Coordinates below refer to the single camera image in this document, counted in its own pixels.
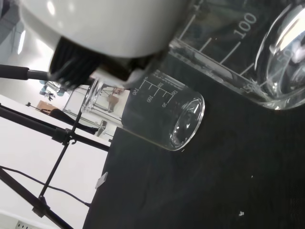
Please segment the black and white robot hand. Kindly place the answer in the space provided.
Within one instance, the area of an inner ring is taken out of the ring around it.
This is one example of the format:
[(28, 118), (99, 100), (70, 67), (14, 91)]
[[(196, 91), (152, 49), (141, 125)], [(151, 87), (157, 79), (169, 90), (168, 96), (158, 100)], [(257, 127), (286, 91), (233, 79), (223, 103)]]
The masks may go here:
[(25, 27), (54, 49), (48, 76), (67, 89), (100, 78), (129, 87), (154, 72), (190, 0), (22, 0)]

